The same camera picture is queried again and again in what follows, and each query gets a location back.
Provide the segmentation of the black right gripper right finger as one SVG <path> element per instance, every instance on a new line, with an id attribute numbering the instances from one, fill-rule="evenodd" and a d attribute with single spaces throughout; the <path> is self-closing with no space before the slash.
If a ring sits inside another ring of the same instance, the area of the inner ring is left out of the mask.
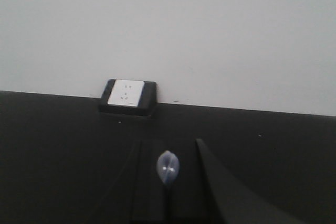
<path id="1" fill-rule="evenodd" d="M 202 139 L 196 146 L 216 223 L 304 223 L 246 187 Z"/>

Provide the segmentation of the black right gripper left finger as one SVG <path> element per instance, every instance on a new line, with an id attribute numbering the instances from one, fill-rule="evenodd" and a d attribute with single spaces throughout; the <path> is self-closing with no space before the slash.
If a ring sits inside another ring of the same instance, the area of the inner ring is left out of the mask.
<path id="1" fill-rule="evenodd" d="M 141 144 L 131 223 L 164 223 L 166 220 L 165 189 L 156 170 L 157 159 L 163 151 L 160 140 L 144 140 Z"/>

